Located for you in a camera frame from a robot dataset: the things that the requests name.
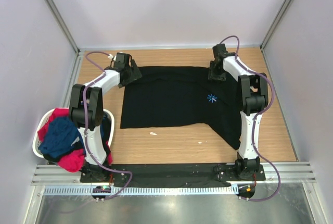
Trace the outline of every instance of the wooden table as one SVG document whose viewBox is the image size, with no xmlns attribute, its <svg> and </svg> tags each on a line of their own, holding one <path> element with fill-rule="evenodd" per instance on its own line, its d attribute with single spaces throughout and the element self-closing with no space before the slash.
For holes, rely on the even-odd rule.
<svg viewBox="0 0 333 224">
<path fill-rule="evenodd" d="M 131 54 L 138 66 L 208 67 L 209 61 L 214 59 L 211 48 L 119 51 Z M 117 51 L 105 52 L 114 55 Z M 239 56 L 251 69 L 268 74 L 259 48 L 241 48 Z M 110 65 L 110 60 L 103 54 L 94 54 L 90 58 L 102 67 Z M 100 70 L 84 59 L 78 83 L 89 82 L 98 75 Z M 204 123 L 172 128 L 120 129 L 123 94 L 124 88 L 112 88 L 104 96 L 104 108 L 111 111 L 116 119 L 111 146 L 115 164 L 235 161 L 236 151 Z M 277 100 L 263 115 L 260 124 L 259 150 L 264 157 L 272 161 L 295 161 Z"/>
</svg>

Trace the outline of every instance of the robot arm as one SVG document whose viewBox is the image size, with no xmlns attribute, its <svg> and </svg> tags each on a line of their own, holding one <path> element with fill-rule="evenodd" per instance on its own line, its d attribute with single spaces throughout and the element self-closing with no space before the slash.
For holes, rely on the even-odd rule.
<svg viewBox="0 0 333 224">
<path fill-rule="evenodd" d="M 103 95 L 105 95 L 112 87 L 123 87 L 127 84 L 139 79 L 142 75 L 132 56 L 125 53 L 117 53 L 112 59 L 111 65 L 105 69 L 105 76 L 102 79 L 101 74 L 94 79 L 96 81 L 87 90 L 88 103 L 88 131 L 87 142 L 89 149 L 96 160 L 103 164 L 106 160 L 106 152 L 100 135 L 100 125 L 103 119 Z M 82 138 L 85 131 L 85 113 L 83 106 L 83 90 L 89 84 L 75 84 L 72 88 L 69 117 L 74 122 Z M 90 168 L 95 166 L 95 170 L 100 168 L 97 166 L 91 156 L 86 157 Z"/>
<path fill-rule="evenodd" d="M 267 82 L 250 70 L 235 53 L 229 53 L 224 44 L 213 47 L 214 61 L 210 63 L 209 80 L 226 80 L 226 72 L 237 81 L 236 103 L 241 115 L 241 144 L 235 162 L 239 178 L 248 179 L 259 171 L 260 158 L 252 144 L 252 129 L 255 125 L 254 145 L 258 149 L 259 126 L 262 115 L 254 116 L 268 105 Z"/>
</svg>

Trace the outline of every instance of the pink cloth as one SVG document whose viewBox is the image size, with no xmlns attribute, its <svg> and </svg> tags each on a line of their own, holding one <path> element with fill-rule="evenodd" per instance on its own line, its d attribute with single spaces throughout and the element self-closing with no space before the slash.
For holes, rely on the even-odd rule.
<svg viewBox="0 0 333 224">
<path fill-rule="evenodd" d="M 110 153 L 109 156 L 108 156 L 108 163 L 109 163 L 109 165 L 111 165 L 112 162 L 113 162 L 113 159 L 112 159 L 112 155 Z"/>
<path fill-rule="evenodd" d="M 69 109 L 67 108 L 56 108 L 55 110 L 53 110 L 52 115 L 50 115 L 50 117 L 48 118 L 47 123 L 44 124 L 41 127 L 41 129 L 39 129 L 37 132 L 39 140 L 41 142 L 44 140 L 44 136 L 47 133 L 48 126 L 54 119 L 60 116 L 68 116 L 68 114 L 69 114 Z"/>
<path fill-rule="evenodd" d="M 75 173 L 82 168 L 85 162 L 84 157 L 85 155 L 83 148 L 80 150 L 74 150 L 69 155 L 62 157 L 58 165 L 71 173 Z"/>
</svg>

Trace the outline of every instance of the laundry basket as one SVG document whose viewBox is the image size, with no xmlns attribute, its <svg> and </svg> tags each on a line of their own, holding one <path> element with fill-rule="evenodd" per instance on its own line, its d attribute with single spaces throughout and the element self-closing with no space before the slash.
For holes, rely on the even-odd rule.
<svg viewBox="0 0 333 224">
<path fill-rule="evenodd" d="M 40 146 L 41 144 L 41 141 L 38 137 L 38 130 L 41 129 L 41 127 L 47 123 L 49 117 L 52 115 L 53 111 L 55 109 L 51 109 L 50 111 L 48 111 L 44 116 L 43 118 L 41 119 L 40 123 L 38 124 L 38 127 L 37 127 L 37 130 L 35 132 L 35 137 L 33 139 L 33 143 L 32 143 L 32 150 L 33 150 L 33 153 L 40 157 L 40 158 L 44 158 L 43 154 L 40 152 L 40 150 L 38 149 L 38 147 Z M 111 147 L 111 142 L 112 142 L 112 138 L 113 138 L 113 133 L 114 133 L 114 116 L 113 114 L 104 109 L 104 112 L 108 115 L 108 118 L 111 120 L 111 132 L 110 132 L 110 138 L 109 138 L 109 141 L 108 141 L 108 145 L 109 147 Z"/>
</svg>

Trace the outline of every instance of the clothing pile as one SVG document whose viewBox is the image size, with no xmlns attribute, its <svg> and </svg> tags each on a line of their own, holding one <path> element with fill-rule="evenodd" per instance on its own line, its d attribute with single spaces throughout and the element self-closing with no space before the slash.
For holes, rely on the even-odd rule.
<svg viewBox="0 0 333 224">
<path fill-rule="evenodd" d="M 69 172 L 79 171 L 85 162 L 85 148 L 81 134 L 68 117 L 67 108 L 56 108 L 46 124 L 38 130 L 41 142 L 38 149 L 44 158 L 58 164 Z M 100 128 L 103 147 L 107 153 L 108 163 L 112 163 L 108 140 L 111 132 L 111 121 L 104 114 Z"/>
</svg>

